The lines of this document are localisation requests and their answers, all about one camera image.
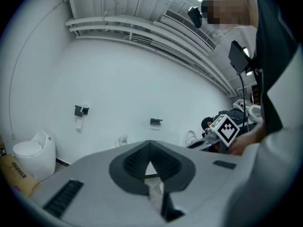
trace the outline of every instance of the ceiling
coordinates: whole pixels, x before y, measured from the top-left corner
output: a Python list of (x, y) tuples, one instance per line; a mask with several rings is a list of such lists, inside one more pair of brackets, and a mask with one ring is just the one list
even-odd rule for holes
[[(236, 40), (240, 46), (247, 47), (251, 53), (254, 48), (252, 48), (252, 43), (251, 41), (249, 43), (249, 40), (255, 39), (253, 28), (246, 28), (245, 32), (241, 28), (220, 31), (215, 30), (212, 25), (208, 25), (203, 21), (201, 31), (215, 44), (215, 50), (213, 51), (209, 50), (205, 46), (205, 43), (202, 43), (200, 45), (201, 48), (199, 48), (199, 45), (188, 38), (188, 34), (185, 32), (186, 28), (180, 28), (176, 31), (176, 28), (171, 30), (167, 28), (167, 25), (163, 27), (163, 24), (154, 22), (162, 23), (163, 15), (168, 9), (189, 20), (187, 11), (191, 6), (200, 5), (200, 2), (197, 0), (66, 0), (65, 2), (70, 3), (73, 14), (72, 22), (69, 24), (66, 23), (66, 25), (69, 25), (71, 30), (74, 28), (73, 32), (77, 38), (86, 36), (129, 41), (133, 44), (135, 42), (143, 43), (146, 48), (147, 46), (156, 46), (157, 50), (160, 49), (162, 51), (162, 54), (199, 70), (200, 74), (223, 88), (228, 97), (236, 100), (242, 96), (242, 90), (239, 89), (241, 88), (241, 81), (239, 76), (236, 75), (236, 71), (230, 65), (228, 53), (233, 40)], [(109, 21), (106, 22), (100, 19), (103, 16), (106, 16)], [(120, 20), (113, 16), (130, 16), (127, 19), (133, 21), (134, 24), (132, 22), (125, 22), (125, 17), (123, 20)], [(89, 17), (94, 17), (95, 19), (86, 21), (85, 18)], [(162, 27), (162, 32), (158, 31), (158, 26)], [(173, 32), (179, 38), (174, 37), (172, 39), (169, 32), (166, 33), (164, 31), (163, 33), (163, 29)], [(180, 40), (185, 40), (194, 45), (198, 51), (196, 53), (193, 52), (193, 56), (188, 54), (195, 50), (189, 50), (190, 47), (184, 46), (185, 44)], [(243, 81), (247, 87), (246, 98), (249, 98), (251, 85), (256, 84), (254, 76), (246, 76), (244, 74)]]

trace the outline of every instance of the black bracket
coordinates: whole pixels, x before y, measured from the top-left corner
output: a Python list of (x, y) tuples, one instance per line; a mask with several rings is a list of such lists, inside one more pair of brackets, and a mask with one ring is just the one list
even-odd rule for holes
[(151, 119), (151, 125), (161, 125), (162, 119)]
[(81, 106), (75, 105), (75, 115), (78, 117), (82, 117), (84, 114), (87, 115), (89, 113), (89, 108), (83, 108)]

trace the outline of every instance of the toilet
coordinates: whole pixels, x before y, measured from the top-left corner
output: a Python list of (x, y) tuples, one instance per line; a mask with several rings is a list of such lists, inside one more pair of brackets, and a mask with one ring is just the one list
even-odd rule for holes
[(43, 130), (39, 131), (30, 141), (15, 145), (13, 154), (24, 170), (37, 181), (42, 181), (55, 172), (55, 142)]

